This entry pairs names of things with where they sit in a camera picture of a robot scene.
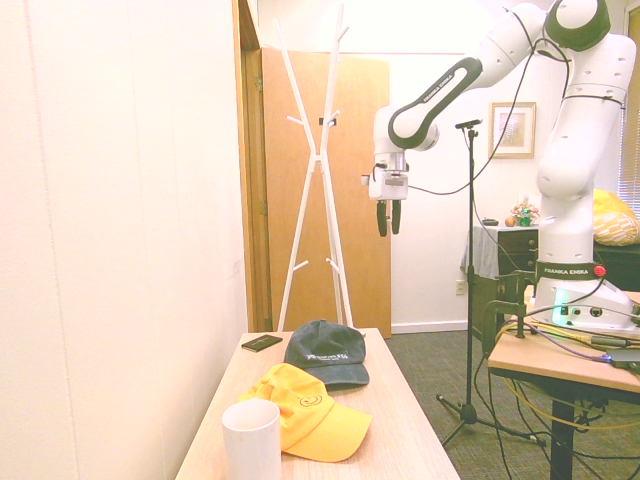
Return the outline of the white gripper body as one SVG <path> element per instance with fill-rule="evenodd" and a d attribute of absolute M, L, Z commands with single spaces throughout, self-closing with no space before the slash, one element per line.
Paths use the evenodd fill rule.
<path fill-rule="evenodd" d="M 369 176 L 368 193 L 372 200 L 406 200 L 408 187 L 408 176 L 404 173 L 375 170 Z"/>

